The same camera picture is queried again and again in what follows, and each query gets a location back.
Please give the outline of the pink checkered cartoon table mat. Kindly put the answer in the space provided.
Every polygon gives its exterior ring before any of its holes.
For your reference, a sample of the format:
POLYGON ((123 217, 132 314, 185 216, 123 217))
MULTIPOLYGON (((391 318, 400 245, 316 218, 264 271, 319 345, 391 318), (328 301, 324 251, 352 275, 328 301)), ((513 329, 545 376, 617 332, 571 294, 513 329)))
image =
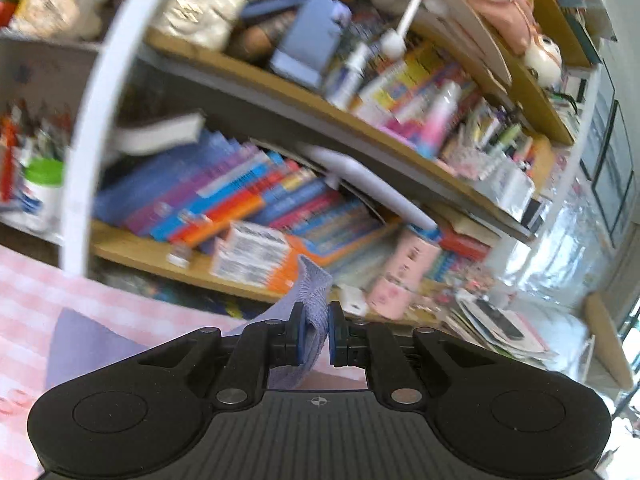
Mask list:
POLYGON ((35 479, 28 411, 48 389, 192 330, 239 333, 242 318, 168 304, 1 252, 1 475, 35 479))

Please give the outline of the white charger block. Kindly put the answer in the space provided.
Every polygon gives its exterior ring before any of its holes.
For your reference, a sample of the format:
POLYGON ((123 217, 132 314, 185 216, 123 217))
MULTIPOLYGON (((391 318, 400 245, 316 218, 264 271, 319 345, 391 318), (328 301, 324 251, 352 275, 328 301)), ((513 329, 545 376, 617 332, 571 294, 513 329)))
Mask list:
POLYGON ((340 285, 337 297, 345 314, 364 318, 369 313, 369 306, 363 291, 359 287, 340 285))

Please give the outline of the white quilted handbag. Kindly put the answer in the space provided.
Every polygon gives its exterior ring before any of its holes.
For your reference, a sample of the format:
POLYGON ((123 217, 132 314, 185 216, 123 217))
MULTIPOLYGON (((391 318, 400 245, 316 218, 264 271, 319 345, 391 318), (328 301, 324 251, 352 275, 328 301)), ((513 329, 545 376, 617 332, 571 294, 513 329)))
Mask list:
POLYGON ((197 47, 222 51, 245 5, 246 0, 166 0, 150 29, 197 47))

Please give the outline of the blue box on shelf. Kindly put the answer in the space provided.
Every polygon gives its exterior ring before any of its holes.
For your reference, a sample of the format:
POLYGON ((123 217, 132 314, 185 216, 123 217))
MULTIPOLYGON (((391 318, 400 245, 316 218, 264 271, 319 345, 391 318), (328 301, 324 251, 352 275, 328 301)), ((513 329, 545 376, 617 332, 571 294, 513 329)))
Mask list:
POLYGON ((305 0, 270 58, 276 75, 318 91, 324 74, 352 20, 352 11, 338 0, 305 0))

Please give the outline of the white spray bottle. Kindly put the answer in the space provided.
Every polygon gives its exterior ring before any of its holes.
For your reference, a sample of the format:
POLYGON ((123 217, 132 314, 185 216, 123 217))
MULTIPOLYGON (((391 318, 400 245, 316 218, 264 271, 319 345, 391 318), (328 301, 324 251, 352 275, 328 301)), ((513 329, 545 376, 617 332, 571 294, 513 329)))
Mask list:
POLYGON ((346 61, 329 76, 324 98, 339 110, 347 110, 360 87, 364 69, 367 67, 371 49, 360 42, 346 61))

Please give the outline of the row of leaning books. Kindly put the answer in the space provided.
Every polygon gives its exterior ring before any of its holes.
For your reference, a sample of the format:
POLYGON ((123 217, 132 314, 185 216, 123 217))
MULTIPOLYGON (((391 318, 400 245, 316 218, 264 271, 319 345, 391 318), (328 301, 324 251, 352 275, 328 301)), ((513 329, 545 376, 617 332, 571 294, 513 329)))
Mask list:
POLYGON ((212 254, 232 228, 292 236, 333 262, 396 226, 351 188, 298 160, 250 141, 203 131, 176 146, 110 171, 93 218, 144 240, 212 254))

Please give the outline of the upper orange white box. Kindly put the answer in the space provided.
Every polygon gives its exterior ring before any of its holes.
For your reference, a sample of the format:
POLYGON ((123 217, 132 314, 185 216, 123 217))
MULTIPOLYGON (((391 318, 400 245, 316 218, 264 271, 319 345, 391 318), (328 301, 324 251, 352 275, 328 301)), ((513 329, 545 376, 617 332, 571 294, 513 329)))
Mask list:
POLYGON ((299 278, 329 287, 331 275, 306 238, 246 221, 233 221, 216 240, 210 273, 215 278, 284 295, 299 278))

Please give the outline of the white tablet on books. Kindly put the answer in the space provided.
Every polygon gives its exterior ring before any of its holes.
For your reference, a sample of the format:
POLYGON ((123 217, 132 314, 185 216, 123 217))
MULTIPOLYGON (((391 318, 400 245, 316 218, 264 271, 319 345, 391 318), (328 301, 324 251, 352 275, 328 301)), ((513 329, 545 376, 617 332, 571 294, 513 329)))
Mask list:
POLYGON ((317 145, 299 143, 297 148, 305 157, 369 195, 405 222, 427 232, 437 229, 437 223, 428 214, 358 160, 317 145))

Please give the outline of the purple and pink knit sweater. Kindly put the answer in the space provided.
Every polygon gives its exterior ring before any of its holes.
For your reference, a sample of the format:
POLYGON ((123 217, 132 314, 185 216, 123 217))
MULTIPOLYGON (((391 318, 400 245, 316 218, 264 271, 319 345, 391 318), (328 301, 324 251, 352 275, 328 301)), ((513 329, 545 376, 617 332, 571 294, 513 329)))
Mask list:
MULTIPOLYGON (((306 314, 305 344, 302 362, 297 366, 277 367, 270 372, 268 388, 271 390, 357 390, 367 385, 364 373, 349 367, 342 372, 329 364, 329 287, 314 284, 306 276, 264 313, 230 333, 236 336, 247 325, 265 320, 286 321, 296 302, 301 302, 306 314)), ((49 348, 44 388, 50 390, 80 376, 137 356, 149 365, 174 368, 186 364, 191 356, 204 366, 206 372, 213 369, 215 349, 198 348, 221 342, 217 327, 194 330, 179 338, 153 348, 127 339, 109 330, 75 310, 64 309, 55 323, 49 348)))

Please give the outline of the pink cartoon cylinder holder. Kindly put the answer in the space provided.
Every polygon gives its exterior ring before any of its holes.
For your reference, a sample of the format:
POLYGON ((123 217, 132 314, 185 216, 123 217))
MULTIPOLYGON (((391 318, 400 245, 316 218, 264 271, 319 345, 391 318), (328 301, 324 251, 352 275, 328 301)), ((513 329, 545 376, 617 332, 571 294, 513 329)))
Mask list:
POLYGON ((419 290, 423 275, 439 257, 439 240, 439 228, 427 231, 407 226, 367 294, 368 306, 383 318, 402 318, 419 290))

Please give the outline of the white and wood bookshelf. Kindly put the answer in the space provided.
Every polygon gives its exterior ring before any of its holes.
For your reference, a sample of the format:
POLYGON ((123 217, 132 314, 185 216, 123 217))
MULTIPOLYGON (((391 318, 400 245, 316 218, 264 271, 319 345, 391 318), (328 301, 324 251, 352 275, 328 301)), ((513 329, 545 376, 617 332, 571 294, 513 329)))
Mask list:
POLYGON ((21 63, 35 61, 44 67, 61 62, 63 68, 57 75, 38 73, 27 86, 26 98, 62 101, 77 112, 77 154, 70 161, 67 177, 72 202, 53 237, 60 248, 61 266, 68 273, 83 274, 89 259, 98 257, 201 288, 214 287, 202 259, 196 259, 190 269, 178 268, 167 261, 164 244, 91 220, 92 196, 102 159, 114 138, 122 96, 140 64, 157 72, 152 90, 163 91, 180 104, 219 115, 224 128, 237 136, 249 136, 290 151, 318 145, 343 153, 411 198, 446 203, 489 229, 527 244, 532 257, 540 255, 544 237, 558 220, 579 174, 588 132, 580 129, 570 133, 565 128, 521 63, 511 63, 513 81, 509 88, 503 88, 492 68, 480 67, 430 16, 421 14, 418 18, 416 31, 452 53, 485 91, 503 103, 520 104, 528 124, 570 147, 570 158, 547 223, 537 232, 527 231, 436 162, 295 84, 222 54, 196 62, 160 42, 145 39, 146 26, 161 2, 125 0, 98 44, 40 39, 12 30, 1 34, 2 96, 16 95, 13 76, 21 63))

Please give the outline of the white jar green lid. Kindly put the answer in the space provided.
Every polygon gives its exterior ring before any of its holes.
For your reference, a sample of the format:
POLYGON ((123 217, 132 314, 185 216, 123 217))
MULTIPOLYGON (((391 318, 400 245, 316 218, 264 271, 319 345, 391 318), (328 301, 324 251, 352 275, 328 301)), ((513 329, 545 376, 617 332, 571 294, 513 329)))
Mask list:
POLYGON ((32 232, 52 230, 60 218, 64 164, 57 159, 33 158, 25 168, 21 189, 25 224, 32 232))

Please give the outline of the stack of magazines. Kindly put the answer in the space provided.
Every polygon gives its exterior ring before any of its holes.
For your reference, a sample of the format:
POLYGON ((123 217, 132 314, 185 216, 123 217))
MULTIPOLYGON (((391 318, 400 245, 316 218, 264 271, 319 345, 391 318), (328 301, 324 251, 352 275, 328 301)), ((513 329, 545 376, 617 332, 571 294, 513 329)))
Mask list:
POLYGON ((550 307, 526 302, 499 309, 459 289, 442 322, 467 342, 576 382, 590 364, 594 338, 587 325, 550 307))

